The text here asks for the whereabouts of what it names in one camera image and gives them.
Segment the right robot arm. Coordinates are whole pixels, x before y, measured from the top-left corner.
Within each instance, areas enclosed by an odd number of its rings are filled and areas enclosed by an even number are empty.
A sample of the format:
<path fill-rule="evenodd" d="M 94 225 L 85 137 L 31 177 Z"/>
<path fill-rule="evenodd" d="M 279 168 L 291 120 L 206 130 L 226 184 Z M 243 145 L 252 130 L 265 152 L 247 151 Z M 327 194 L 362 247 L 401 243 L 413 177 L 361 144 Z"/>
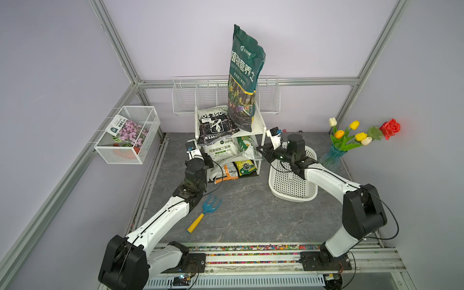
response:
<path fill-rule="evenodd" d="M 338 260 L 364 238 L 387 224 L 382 200 L 373 185 L 351 183 L 308 157 L 305 141 L 299 134 L 289 135 L 285 148 L 281 140 L 279 135 L 272 136 L 271 142 L 259 146 L 257 151 L 269 163 L 275 160 L 287 163 L 291 173 L 318 185 L 342 204 L 342 226 L 321 244 L 320 261 Z"/>

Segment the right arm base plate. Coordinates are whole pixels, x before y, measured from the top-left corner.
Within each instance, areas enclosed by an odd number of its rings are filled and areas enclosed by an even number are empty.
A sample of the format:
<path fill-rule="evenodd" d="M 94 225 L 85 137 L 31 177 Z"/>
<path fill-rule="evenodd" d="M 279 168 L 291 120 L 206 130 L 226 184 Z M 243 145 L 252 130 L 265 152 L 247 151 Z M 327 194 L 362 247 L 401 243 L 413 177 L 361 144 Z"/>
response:
<path fill-rule="evenodd" d="M 342 272 L 352 270 L 352 264 L 348 255 L 332 257 L 325 251 L 305 251 L 301 252 L 298 260 L 302 264 L 304 271 L 331 271 Z"/>

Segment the black rose soil bag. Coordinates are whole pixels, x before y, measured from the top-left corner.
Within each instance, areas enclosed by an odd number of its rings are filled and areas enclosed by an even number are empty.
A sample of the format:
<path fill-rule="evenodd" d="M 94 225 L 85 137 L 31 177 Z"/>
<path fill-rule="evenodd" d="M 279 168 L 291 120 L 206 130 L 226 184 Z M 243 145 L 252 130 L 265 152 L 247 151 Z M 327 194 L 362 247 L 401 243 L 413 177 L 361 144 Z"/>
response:
<path fill-rule="evenodd" d="M 197 111 L 197 114 L 200 145 L 212 144 L 240 131 L 228 114 L 228 106 L 202 109 Z"/>

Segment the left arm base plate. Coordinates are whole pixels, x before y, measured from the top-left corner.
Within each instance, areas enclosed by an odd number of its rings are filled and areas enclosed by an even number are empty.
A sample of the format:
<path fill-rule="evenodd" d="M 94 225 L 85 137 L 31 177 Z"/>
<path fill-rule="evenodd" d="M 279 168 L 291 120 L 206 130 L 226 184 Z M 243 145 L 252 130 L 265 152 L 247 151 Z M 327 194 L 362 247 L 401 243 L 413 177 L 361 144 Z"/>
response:
<path fill-rule="evenodd" d="M 204 273 L 206 266 L 206 254 L 186 254 L 183 255 L 180 263 L 173 268 L 167 269 L 162 274 L 180 273 Z"/>

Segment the white fertilizer bag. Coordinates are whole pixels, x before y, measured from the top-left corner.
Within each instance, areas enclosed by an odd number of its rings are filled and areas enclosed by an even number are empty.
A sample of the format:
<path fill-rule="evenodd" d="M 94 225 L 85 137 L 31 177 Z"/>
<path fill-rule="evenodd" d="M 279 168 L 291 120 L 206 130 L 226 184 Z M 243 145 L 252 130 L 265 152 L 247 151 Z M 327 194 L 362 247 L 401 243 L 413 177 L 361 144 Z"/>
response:
<path fill-rule="evenodd" d="M 230 160 L 240 153 L 238 146 L 232 138 L 218 140 L 214 143 L 203 146 L 203 149 L 215 163 L 214 168 L 207 170 L 209 182 L 214 182 L 216 174 L 220 169 L 222 169 L 223 165 L 225 163 L 232 163 Z"/>

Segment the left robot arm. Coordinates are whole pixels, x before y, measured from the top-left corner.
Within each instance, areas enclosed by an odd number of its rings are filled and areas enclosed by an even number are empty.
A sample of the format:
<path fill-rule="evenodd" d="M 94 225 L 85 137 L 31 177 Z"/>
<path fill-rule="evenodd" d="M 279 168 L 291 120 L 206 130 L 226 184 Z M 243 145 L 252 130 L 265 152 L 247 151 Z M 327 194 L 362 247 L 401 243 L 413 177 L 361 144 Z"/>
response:
<path fill-rule="evenodd" d="M 213 167 L 206 153 L 193 156 L 186 163 L 184 181 L 168 202 L 142 226 L 108 242 L 98 275 L 101 284 L 111 290 L 142 290 L 151 277 L 188 267 L 189 250 L 183 244 L 170 242 L 162 250 L 154 248 L 205 196 L 207 171 Z"/>

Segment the white green small bag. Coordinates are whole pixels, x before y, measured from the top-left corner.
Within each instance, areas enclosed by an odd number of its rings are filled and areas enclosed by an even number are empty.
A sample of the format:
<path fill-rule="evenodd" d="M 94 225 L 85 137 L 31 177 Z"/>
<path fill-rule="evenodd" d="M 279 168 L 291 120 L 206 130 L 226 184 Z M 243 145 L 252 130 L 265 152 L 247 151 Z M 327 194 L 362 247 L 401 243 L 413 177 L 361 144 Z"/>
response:
<path fill-rule="evenodd" d="M 256 149 L 254 140 L 251 136 L 237 137 L 238 146 L 242 156 L 248 160 L 261 161 L 262 155 Z"/>

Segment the tall green soil bag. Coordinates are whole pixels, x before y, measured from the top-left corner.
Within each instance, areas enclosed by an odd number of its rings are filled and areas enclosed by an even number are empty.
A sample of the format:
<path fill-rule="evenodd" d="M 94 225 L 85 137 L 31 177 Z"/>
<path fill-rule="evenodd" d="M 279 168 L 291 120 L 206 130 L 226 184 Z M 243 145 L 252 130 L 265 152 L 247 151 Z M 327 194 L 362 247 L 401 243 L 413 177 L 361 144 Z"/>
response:
<path fill-rule="evenodd" d="M 252 131 L 256 112 L 257 81 L 266 54 L 255 38 L 234 25 L 233 45 L 228 77 L 228 114 L 235 125 Z"/>

